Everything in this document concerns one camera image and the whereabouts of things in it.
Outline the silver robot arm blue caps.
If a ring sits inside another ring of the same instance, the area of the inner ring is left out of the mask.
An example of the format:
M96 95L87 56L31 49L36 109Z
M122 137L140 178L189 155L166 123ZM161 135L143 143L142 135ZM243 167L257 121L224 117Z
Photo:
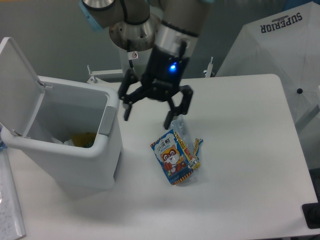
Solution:
M124 78L118 96L124 119L136 102L167 102L164 121L186 115L193 96L181 79L207 19L210 0L81 0L79 7L96 31L108 29L112 42L125 52Z

